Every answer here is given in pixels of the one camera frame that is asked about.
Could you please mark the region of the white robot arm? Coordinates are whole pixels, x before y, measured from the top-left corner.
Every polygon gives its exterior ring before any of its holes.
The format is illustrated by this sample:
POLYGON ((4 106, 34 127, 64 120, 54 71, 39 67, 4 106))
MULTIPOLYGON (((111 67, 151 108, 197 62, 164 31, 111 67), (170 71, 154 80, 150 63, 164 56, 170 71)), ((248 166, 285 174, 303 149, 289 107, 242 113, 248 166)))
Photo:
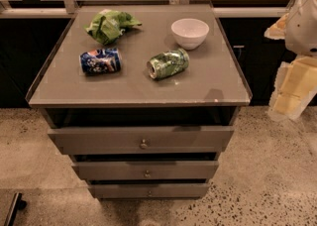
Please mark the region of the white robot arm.
POLYGON ((273 121, 296 120, 317 94, 317 0, 296 0, 264 36, 284 40, 296 54, 277 70, 267 114, 273 121))

